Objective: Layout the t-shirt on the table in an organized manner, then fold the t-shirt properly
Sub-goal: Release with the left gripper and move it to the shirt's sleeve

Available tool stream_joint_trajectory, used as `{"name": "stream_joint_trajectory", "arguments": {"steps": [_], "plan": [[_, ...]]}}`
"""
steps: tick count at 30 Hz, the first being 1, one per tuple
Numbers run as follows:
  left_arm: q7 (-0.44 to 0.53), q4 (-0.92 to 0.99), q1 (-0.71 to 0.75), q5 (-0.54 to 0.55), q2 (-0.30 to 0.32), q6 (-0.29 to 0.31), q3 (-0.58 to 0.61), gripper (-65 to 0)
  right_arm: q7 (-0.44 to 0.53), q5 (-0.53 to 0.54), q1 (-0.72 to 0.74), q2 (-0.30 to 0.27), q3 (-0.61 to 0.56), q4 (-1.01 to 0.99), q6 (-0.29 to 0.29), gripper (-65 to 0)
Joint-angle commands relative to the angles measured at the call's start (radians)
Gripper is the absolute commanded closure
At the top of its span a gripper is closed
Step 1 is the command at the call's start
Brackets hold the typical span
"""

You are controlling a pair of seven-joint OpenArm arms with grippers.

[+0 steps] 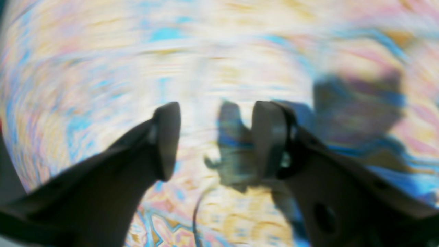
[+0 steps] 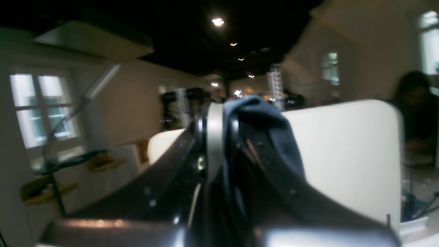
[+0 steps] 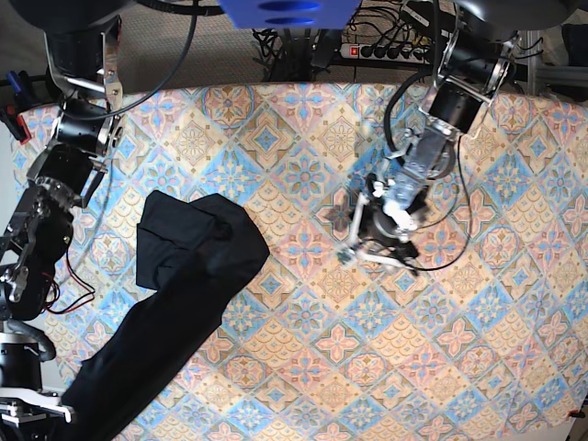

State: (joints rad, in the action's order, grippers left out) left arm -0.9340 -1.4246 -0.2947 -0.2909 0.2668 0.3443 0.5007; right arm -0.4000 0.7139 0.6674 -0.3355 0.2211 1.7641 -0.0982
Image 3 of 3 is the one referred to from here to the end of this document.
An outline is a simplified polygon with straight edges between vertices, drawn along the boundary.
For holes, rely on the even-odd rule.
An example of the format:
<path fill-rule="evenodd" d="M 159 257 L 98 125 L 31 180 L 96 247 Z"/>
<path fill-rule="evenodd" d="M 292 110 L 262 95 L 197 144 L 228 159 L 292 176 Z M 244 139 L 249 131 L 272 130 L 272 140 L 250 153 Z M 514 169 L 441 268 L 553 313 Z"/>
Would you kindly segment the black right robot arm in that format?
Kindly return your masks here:
<path fill-rule="evenodd" d="M 62 397 L 42 391 L 40 366 L 53 360 L 53 342 L 31 325 L 54 288 L 54 266 L 68 252 L 74 206 L 89 199 L 87 181 L 99 182 L 94 159 L 104 154 L 117 127 L 114 74 L 106 67 L 107 37 L 119 27 L 121 1 L 21 1 L 14 4 L 42 29 L 53 74 L 76 92 L 101 77 L 106 107 L 75 100 L 65 124 L 69 138 L 55 137 L 37 159 L 1 239 L 17 253 L 1 274 L 1 436 L 4 439 L 110 440 L 165 388 L 181 367 L 178 340 L 186 276 L 173 276 L 135 304 L 106 345 L 88 359 Z"/>

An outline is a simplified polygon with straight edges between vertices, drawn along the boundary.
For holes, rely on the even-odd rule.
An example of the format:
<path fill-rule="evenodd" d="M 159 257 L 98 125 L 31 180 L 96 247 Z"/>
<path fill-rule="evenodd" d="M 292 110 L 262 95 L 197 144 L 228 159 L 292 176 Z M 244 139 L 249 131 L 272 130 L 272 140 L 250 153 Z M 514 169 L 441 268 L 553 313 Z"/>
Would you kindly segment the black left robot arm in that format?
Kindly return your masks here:
<path fill-rule="evenodd" d="M 459 144 L 482 108 L 489 108 L 500 87 L 515 75 L 516 46 L 523 31 L 553 28 L 566 21 L 577 1 L 457 1 L 456 24 L 444 38 L 440 6 L 433 3 L 433 66 L 411 75 L 394 93 L 383 122 L 388 155 L 359 190 L 339 262 L 356 260 L 422 272 L 411 238 L 427 227 L 431 184 L 461 167 Z M 420 110 L 424 129 L 405 132 L 398 149 L 391 132 L 391 111 L 415 82 L 431 77 L 430 98 Z"/>

